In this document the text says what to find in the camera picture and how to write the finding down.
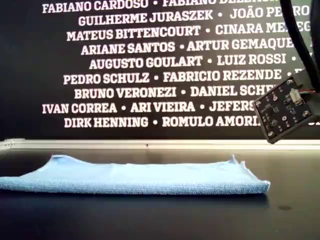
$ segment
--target folded towel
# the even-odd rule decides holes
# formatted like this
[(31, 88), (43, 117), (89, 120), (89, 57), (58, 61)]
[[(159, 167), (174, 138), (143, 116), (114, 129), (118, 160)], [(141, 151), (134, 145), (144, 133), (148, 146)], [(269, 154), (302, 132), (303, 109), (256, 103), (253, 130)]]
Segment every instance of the folded towel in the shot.
[(124, 195), (263, 194), (245, 163), (93, 164), (54, 155), (43, 167), (18, 177), (0, 177), (0, 189), (24, 192)]

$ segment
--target black table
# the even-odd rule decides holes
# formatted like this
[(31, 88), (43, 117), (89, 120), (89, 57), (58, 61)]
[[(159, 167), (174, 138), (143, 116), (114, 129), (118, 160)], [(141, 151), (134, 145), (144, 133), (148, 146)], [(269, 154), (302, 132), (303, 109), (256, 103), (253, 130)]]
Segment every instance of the black table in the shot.
[(218, 162), (235, 153), (267, 195), (123, 196), (0, 192), (1, 239), (319, 240), (320, 151), (4, 150), (0, 176), (19, 176), (53, 154), (93, 163)]

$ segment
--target black wall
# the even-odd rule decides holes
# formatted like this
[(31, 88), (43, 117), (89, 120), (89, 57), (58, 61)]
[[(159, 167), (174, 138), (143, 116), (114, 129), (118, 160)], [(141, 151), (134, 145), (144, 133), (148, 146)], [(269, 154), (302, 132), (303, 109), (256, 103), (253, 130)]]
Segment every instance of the black wall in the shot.
[[(190, 2), (214, 2), (213, 0), (175, 0), (166, 1), (158, 0), (154, 4), (152, 0), (127, 0), (127, 1), (104, 1), (109, 6), (114, 3), (125, 3), (126, 5), (143, 5), (148, 4), (145, 8), (130, 9), (109, 9), (100, 11), (82, 11), (82, 12), (62, 12), (48, 13), (51, 8), (45, 9), (43, 13), (43, 4), (54, 4), (56, 1), (43, 0), (11, 0), (3, 1), (1, 6), (1, 34), (0, 34), (0, 52), (1, 52), (1, 118), (0, 124), (3, 128), (1, 138), (26, 138), (26, 139), (262, 139), (263, 135), (260, 127), (255, 124), (254, 112), (248, 108), (248, 101), (256, 99), (263, 91), (246, 93), (246, 89), (257, 90), (258, 88), (267, 91), (270, 86), (280, 83), (288, 77), (288, 72), (294, 73), (303, 66), (293, 48), (289, 35), (285, 32), (284, 21), (280, 13), (280, 5), (278, 1), (249, 1), (249, 0), (217, 0), (215, 4), (199, 4), (185, 6), (163, 6), (165, 3), (173, 5), (176, 3)], [(91, 1), (91, 7), (94, 9), (96, 1)], [(310, 40), (310, 23), (308, 13), (310, 1), (294, 0), (293, 5), (297, 13), (296, 20), (303, 27), (302, 34), (308, 45)], [(259, 17), (250, 18), (231, 18), (234, 9), (253, 9)], [(154, 13), (172, 12), (182, 15), (186, 18), (188, 15), (191, 19), (183, 21), (165, 21), (150, 22)], [(199, 20), (194, 19), (197, 13)], [(79, 25), (79, 19), (85, 16), (101, 16), (104, 20), (110, 15), (118, 15), (117, 20), (121, 21), (128, 14), (141, 14), (146, 16), (147, 22), (127, 23), (127, 24), (104, 24), (104, 25)], [(277, 23), (275, 32), (268, 31), (271, 23)], [(242, 34), (219, 34), (220, 26), (228, 28), (229, 25), (243, 25), (245, 29), (247, 24), (253, 24), (256, 33)], [(155, 31), (159, 27), (162, 29), (193, 29), (192, 35), (183, 36), (162, 36), (150, 37), (150, 31)], [(117, 33), (124, 32), (124, 29), (144, 29), (144, 37), (137, 37), (133, 34), (133, 38), (125, 38)], [(81, 40), (79, 32), (83, 31), (106, 31), (107, 38), (101, 40)], [(67, 32), (75, 32), (78, 40), (69, 40)], [(192, 47), (192, 43), (201, 43), (202, 41), (213, 41), (216, 44), (224, 42), (227, 49), (196, 49)], [(239, 49), (239, 43), (254, 42), (253, 47), (249, 49)], [(143, 43), (162, 43), (167, 46), (165, 52), (151, 51), (147, 53), (134, 52), (137, 45)], [(89, 45), (121, 45), (118, 54), (99, 54), (99, 55), (82, 55), (84, 46)], [(255, 55), (259, 55), (260, 61), (255, 62)], [(152, 67), (148, 63), (152, 63), (158, 58), (174, 57), (178, 61), (181, 57), (193, 60), (193, 64), (187, 66), (174, 66), (170, 63), (169, 67)], [(222, 65), (221, 59), (238, 59), (237, 64)], [(94, 60), (112, 60), (112, 59), (136, 59), (132, 60), (132, 64), (137, 66), (139, 60), (143, 63), (143, 67), (121, 67), (121, 68), (104, 68), (95, 69), (92, 61)], [(260, 78), (253, 80), (240, 80), (244, 76), (254, 77), (254, 72), (276, 73), (276, 77), (271, 79)], [(181, 72), (180, 74), (194, 74), (200, 71), (214, 71), (215, 79), (206, 81), (197, 81), (196, 76), (190, 77), (193, 81), (183, 81), (183, 78), (170, 78), (179, 81), (166, 81), (165, 74), (170, 76)], [(139, 73), (139, 81), (133, 83), (109, 83), (108, 75), (111, 74), (128, 74)], [(101, 77), (100, 84), (65, 84), (65, 75), (96, 75)], [(192, 89), (216, 88), (220, 86), (224, 88), (224, 95), (213, 96), (191, 96)], [(123, 91), (131, 93), (130, 89), (140, 91), (147, 88), (158, 88), (162, 90), (162, 95), (151, 98), (125, 98), (119, 94)], [(111, 98), (95, 98), (83, 99), (75, 95), (75, 90), (80, 92), (82, 89), (89, 91), (90, 89), (108, 89), (108, 93), (114, 92)], [(210, 107), (213, 102), (220, 101), (222, 104), (232, 104), (229, 110), (214, 110)], [(169, 102), (186, 102), (188, 103), (189, 112), (157, 112), (156, 105), (159, 103)], [(114, 104), (115, 108), (109, 109), (109, 112), (95, 113), (78, 113), (73, 111), (73, 104), (91, 104), (89, 108), (101, 107), (102, 103), (108, 103), (109, 106)], [(141, 103), (150, 105), (150, 112), (132, 112), (132, 107), (142, 106)], [(55, 111), (49, 112), (49, 109), (58, 110), (55, 106), (68, 104), (67, 112)], [(172, 126), (164, 126), (163, 118), (170, 118)], [(177, 120), (183, 119), (186, 124), (188, 121), (184, 117), (198, 117), (197, 119), (207, 119), (208, 126), (199, 126), (191, 121), (194, 126), (176, 126)], [(65, 126), (65, 119), (90, 119), (90, 125), (84, 127), (68, 127)], [(105, 118), (105, 127), (95, 125), (95, 118)], [(126, 121), (125, 118), (144, 118), (140, 122), (141, 127), (116, 127), (115, 121), (120, 119), (120, 124)], [(317, 126), (306, 126), (295, 132), (290, 138), (298, 139), (317, 139), (320, 131)]]

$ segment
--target wire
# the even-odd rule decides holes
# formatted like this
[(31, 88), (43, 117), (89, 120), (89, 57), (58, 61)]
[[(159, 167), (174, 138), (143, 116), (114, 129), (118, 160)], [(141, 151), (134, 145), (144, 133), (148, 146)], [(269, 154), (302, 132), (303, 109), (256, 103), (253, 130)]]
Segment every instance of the wire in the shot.
[(320, 1), (312, 0), (310, 9), (311, 39), (313, 58), (320, 70)]
[(310, 53), (298, 29), (291, 0), (280, 0), (280, 5), (286, 28), (292, 39), (294, 47), (303, 62), (305, 70), (310, 77), (311, 84), (316, 92), (320, 92), (320, 77), (318, 69), (310, 57)]

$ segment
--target cloth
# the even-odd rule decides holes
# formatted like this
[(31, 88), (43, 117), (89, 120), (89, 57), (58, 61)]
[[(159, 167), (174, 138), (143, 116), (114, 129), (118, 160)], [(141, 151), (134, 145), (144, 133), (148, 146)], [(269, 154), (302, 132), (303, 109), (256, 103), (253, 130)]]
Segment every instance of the cloth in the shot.
[(22, 176), (0, 177), (0, 190), (123, 195), (264, 194), (259, 180), (235, 156), (215, 163), (94, 164), (53, 155), (41, 168)]

